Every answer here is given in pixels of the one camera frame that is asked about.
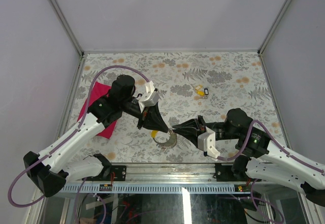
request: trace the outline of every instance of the floral tablecloth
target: floral tablecloth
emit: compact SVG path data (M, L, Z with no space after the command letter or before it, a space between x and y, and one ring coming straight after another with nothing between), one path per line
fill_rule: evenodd
M88 54L69 127L77 121L95 74L111 65L135 68L154 82L161 97L159 109L169 127L197 115L203 115L205 122L223 121L229 109L241 108L250 117L262 121L276 139L284 142L261 62L255 52ZM135 78L136 94L144 92L145 80L127 70L108 70L98 82L111 85L120 74ZM207 99L195 92L198 85L209 89ZM109 140L94 137L72 161L101 153L115 163L215 162L204 157L202 151L181 136L173 149L161 149L152 140L149 130L138 130L136 125L137 119L124 113ZM216 148L222 156L232 156L237 152L235 144L236 140L218 141Z

